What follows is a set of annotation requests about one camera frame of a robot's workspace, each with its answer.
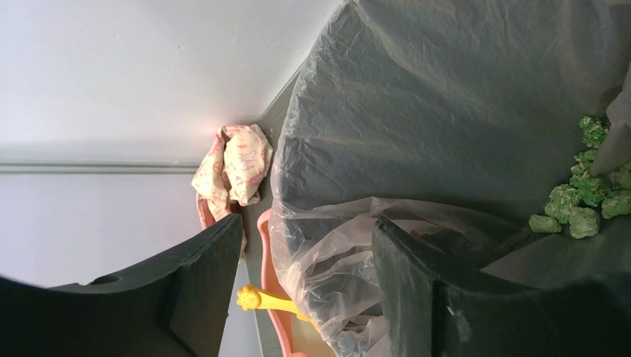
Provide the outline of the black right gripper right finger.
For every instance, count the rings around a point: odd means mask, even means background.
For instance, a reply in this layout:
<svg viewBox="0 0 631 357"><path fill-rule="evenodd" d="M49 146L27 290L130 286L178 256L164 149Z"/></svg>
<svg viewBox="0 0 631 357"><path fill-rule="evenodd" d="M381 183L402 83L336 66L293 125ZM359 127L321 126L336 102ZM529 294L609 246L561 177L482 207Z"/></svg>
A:
<svg viewBox="0 0 631 357"><path fill-rule="evenodd" d="M393 356L628 356L630 275L536 289L473 268L386 218L372 233Z"/></svg>

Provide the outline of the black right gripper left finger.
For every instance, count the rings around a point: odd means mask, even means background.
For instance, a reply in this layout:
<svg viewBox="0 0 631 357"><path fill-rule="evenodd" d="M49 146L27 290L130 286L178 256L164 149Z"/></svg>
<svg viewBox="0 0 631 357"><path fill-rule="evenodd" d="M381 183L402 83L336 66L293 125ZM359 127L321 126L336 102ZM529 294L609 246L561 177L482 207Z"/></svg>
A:
<svg viewBox="0 0 631 357"><path fill-rule="evenodd" d="M1 354L217 356L242 238L242 218L230 214L87 285L2 278Z"/></svg>

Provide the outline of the orange litter scoop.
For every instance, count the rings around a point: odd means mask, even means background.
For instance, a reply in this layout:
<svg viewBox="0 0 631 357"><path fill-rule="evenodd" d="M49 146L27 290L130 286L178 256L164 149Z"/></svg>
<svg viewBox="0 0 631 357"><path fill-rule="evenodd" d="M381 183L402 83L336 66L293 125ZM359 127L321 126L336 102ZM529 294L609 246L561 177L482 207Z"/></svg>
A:
<svg viewBox="0 0 631 357"><path fill-rule="evenodd" d="M262 309L272 313L272 323L275 327L291 332L291 317L294 315L298 320L309 323L320 332L317 325L306 315L304 315L295 302L288 297L259 289L253 285L246 285L237 291L237 305L243 311Z"/></svg>

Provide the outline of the pink litter box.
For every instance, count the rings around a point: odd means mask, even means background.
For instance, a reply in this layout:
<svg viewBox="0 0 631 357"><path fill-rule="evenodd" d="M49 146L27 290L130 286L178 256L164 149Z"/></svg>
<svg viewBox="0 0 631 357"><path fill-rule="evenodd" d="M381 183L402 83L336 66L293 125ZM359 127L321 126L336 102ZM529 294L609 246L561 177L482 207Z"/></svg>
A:
<svg viewBox="0 0 631 357"><path fill-rule="evenodd" d="M272 263L269 234L270 211L264 211L257 220L262 242L260 283L263 290L262 309L269 313L280 343L282 356L334 356L332 349L321 339L312 324L298 318L297 309L291 308L284 288Z"/></svg>

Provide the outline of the pink plastic trash bag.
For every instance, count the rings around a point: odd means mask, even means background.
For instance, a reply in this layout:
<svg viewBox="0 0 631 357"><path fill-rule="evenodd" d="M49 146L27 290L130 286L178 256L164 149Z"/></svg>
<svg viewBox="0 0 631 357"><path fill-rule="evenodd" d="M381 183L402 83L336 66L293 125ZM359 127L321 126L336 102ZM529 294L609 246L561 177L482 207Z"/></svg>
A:
<svg viewBox="0 0 631 357"><path fill-rule="evenodd" d="M630 164L628 1L345 1L295 83L271 178L278 280L338 356L393 356L372 233L386 218L536 289L630 275L630 215L534 233L586 150Z"/></svg>

